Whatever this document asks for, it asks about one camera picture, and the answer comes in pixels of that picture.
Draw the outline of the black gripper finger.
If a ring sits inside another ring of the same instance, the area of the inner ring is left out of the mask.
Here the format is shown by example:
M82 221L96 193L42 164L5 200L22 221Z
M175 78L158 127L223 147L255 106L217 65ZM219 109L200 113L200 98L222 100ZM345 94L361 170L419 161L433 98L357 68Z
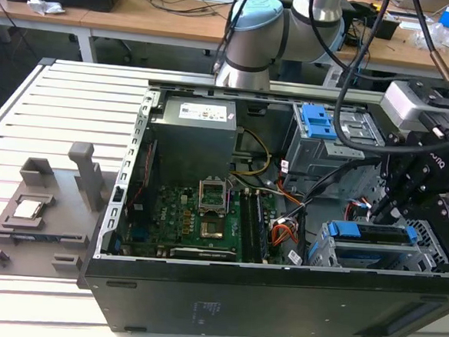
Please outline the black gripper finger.
M449 199L439 194L410 197L396 209L407 221L449 223Z
M421 181L428 175L416 153L383 155L380 174L384 180L384 195L373 205L371 219L375 225L392 225L401 216Z

